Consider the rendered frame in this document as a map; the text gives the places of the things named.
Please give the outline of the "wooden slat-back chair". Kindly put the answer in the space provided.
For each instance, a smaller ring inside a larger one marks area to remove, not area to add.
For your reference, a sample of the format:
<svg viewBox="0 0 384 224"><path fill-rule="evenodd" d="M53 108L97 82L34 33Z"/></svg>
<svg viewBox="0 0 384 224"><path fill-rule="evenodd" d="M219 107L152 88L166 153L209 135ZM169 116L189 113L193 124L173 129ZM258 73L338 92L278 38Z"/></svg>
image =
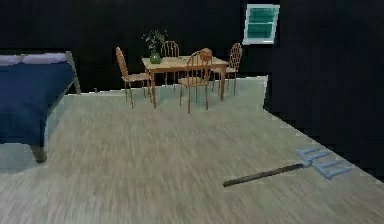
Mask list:
<svg viewBox="0 0 384 224"><path fill-rule="evenodd" d="M178 44L175 41L165 41L161 46L161 55L163 57L179 57L180 49ZM165 86L167 87L168 73L165 75ZM173 87L176 90L176 72L173 73Z"/></svg>
<svg viewBox="0 0 384 224"><path fill-rule="evenodd" d="M209 70L212 65L212 59L203 61L200 56L200 50L194 52L187 60L185 67L185 76L178 80L180 87L180 96L182 98L183 88L188 90L188 113L191 113L191 88L195 89L195 98L198 98L198 88L205 88L205 106L209 105L208 85Z"/></svg>
<svg viewBox="0 0 384 224"><path fill-rule="evenodd" d="M121 72L121 79L124 81L125 101L130 101L131 107L134 107L132 84L135 82L142 84L144 97L152 99L150 74L148 72L130 74L122 50L116 47L115 53Z"/></svg>
<svg viewBox="0 0 384 224"><path fill-rule="evenodd" d="M226 74L225 77L228 81L227 83L227 90L229 88L229 80L230 80L230 74L234 74L234 83L233 83L233 94L236 95L236 79L237 74L239 71L240 63L242 58L242 45L241 43L235 43L232 45L230 50L230 57L229 62L226 67ZM213 74L219 74L219 81L222 80L220 75L221 69L220 68L214 68L211 70L211 73Z"/></svg>

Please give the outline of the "wooden dining table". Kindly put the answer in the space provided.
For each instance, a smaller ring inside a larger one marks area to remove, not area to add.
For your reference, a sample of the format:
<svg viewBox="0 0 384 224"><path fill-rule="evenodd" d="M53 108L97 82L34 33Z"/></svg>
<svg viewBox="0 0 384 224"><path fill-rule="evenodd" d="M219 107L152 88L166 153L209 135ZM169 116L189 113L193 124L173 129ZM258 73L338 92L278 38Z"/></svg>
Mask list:
<svg viewBox="0 0 384 224"><path fill-rule="evenodd" d="M191 71L191 70L212 70L218 69L220 74L220 88L218 96L224 99L224 87L226 82L226 66L228 63L224 60L211 57L209 61L204 61L200 55L197 56L180 56L180 57L163 57L159 64L153 64L149 58L143 58L142 62L145 71L151 78L151 101L154 107L157 107L155 75L158 73Z"/></svg>

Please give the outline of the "house plant in green pot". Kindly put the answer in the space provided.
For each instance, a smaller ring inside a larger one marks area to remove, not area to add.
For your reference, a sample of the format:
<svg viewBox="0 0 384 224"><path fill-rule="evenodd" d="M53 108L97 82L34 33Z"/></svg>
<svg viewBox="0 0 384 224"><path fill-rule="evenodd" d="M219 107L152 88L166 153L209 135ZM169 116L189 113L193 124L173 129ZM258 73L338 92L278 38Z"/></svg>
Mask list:
<svg viewBox="0 0 384 224"><path fill-rule="evenodd" d="M168 32L166 30L150 30L147 33L142 35L149 52L150 52L150 63L151 64L160 64L161 63L161 47L168 37Z"/></svg>

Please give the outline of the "lilac pillow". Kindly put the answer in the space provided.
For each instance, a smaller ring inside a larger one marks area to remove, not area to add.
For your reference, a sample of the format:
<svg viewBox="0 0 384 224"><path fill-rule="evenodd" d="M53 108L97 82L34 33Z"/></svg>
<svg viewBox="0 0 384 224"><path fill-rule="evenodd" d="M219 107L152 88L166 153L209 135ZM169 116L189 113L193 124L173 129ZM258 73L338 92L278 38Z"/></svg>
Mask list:
<svg viewBox="0 0 384 224"><path fill-rule="evenodd" d="M64 53L44 53L44 54L30 54L23 57L24 64L54 64L66 62L66 55Z"/></svg>
<svg viewBox="0 0 384 224"><path fill-rule="evenodd" d="M0 55L0 66L10 66L22 61L20 55Z"/></svg>

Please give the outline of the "blue bed with grey frame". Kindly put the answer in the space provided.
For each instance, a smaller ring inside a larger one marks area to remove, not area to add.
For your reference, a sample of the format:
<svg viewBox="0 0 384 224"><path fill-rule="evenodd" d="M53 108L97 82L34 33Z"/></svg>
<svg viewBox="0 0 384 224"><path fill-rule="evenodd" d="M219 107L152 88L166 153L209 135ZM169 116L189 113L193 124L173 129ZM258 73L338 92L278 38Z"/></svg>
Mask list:
<svg viewBox="0 0 384 224"><path fill-rule="evenodd" d="M35 160L47 160L44 150L47 119L71 87L81 93L73 55L66 62L0 66L0 144L28 145Z"/></svg>

